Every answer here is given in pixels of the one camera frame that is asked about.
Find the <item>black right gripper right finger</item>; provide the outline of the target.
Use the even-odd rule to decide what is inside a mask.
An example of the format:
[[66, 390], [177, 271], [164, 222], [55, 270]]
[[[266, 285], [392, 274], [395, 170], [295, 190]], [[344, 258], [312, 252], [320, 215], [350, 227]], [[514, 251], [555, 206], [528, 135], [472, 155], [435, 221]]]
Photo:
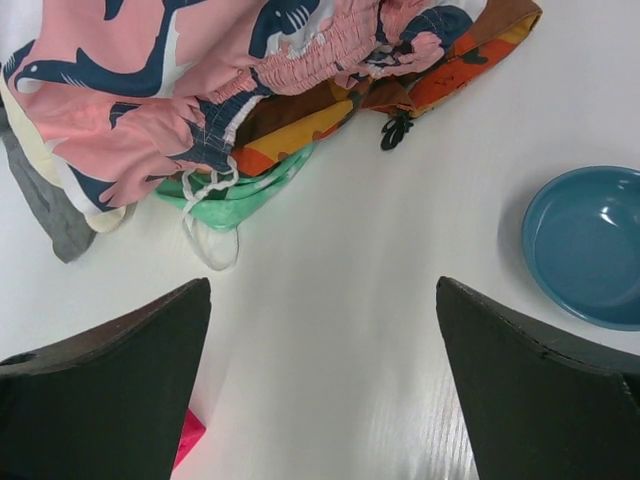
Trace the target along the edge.
[[448, 277], [436, 310], [480, 478], [638, 478], [638, 356]]

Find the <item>pink navy shark print shorts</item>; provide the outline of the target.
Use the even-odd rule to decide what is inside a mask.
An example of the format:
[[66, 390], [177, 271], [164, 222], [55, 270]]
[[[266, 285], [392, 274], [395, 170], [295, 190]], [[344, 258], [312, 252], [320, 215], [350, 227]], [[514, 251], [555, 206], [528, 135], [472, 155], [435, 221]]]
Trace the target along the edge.
[[1, 80], [82, 213], [143, 199], [166, 177], [228, 175], [255, 106], [380, 74], [375, 53], [418, 14], [482, 1], [5, 1]]

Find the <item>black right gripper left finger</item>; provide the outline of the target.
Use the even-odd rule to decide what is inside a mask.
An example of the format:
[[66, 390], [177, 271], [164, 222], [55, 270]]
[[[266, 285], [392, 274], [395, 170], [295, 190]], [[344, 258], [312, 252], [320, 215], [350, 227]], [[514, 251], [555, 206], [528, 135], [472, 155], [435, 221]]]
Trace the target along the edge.
[[210, 296], [209, 281], [194, 279], [119, 318], [3, 360], [2, 478], [170, 478]]

